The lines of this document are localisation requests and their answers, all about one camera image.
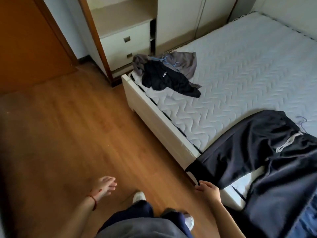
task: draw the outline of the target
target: headboard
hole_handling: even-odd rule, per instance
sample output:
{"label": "headboard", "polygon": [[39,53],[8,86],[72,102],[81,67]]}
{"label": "headboard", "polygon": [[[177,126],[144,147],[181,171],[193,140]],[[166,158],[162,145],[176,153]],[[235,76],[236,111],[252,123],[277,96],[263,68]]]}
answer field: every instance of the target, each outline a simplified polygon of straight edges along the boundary
{"label": "headboard", "polygon": [[263,12],[317,39],[317,0],[256,0],[252,11]]}

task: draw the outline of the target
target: black clothing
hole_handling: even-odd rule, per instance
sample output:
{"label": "black clothing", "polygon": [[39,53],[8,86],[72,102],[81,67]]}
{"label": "black clothing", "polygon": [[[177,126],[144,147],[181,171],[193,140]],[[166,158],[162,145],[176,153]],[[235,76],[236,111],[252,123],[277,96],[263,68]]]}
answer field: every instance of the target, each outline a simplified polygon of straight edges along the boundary
{"label": "black clothing", "polygon": [[317,188],[317,138],[297,136],[276,152],[299,131],[284,112],[258,112],[225,132],[186,171],[223,189],[265,166],[265,174],[252,183],[240,212],[253,229],[242,230],[247,237],[286,237]]}
{"label": "black clothing", "polygon": [[193,88],[184,74],[176,72],[158,61],[148,61],[144,64],[142,84],[154,90],[163,90],[167,87],[186,96],[199,98],[200,91]]}

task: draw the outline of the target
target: shelf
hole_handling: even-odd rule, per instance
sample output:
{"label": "shelf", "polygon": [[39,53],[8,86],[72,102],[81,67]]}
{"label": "shelf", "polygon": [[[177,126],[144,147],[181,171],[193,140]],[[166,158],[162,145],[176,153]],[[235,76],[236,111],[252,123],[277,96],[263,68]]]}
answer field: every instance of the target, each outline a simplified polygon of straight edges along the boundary
{"label": "shelf", "polygon": [[98,35],[104,38],[156,18],[153,0],[128,0],[91,10]]}

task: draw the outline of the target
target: laminate flooring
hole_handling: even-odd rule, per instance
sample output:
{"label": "laminate flooring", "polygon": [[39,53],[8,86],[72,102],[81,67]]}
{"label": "laminate flooring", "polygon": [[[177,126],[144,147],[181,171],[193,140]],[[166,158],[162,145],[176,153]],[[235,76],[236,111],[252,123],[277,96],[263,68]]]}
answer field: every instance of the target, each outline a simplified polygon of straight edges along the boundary
{"label": "laminate flooring", "polygon": [[89,192],[109,175],[118,187],[89,218],[94,237],[142,190],[159,215],[188,211],[195,237],[218,237],[206,202],[140,117],[122,85],[111,88],[91,63],[78,71],[0,97],[0,165],[18,237],[52,237]]}

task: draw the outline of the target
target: gray clothing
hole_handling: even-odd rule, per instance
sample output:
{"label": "gray clothing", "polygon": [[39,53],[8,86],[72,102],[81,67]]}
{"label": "gray clothing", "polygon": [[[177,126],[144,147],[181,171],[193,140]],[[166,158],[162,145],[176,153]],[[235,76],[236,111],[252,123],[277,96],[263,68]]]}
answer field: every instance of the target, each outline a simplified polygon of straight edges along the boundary
{"label": "gray clothing", "polygon": [[[158,56],[148,56],[144,54],[137,54],[133,57],[132,65],[134,71],[142,76],[144,73],[144,64],[149,60],[161,61],[166,67],[184,74],[184,76],[190,80],[195,73],[197,67],[196,52],[187,53],[187,52],[171,52],[163,53]],[[194,88],[200,88],[198,84],[193,84],[190,82],[190,85]]]}
{"label": "gray clothing", "polygon": [[161,218],[134,218],[106,227],[96,238],[187,238],[170,220]]}

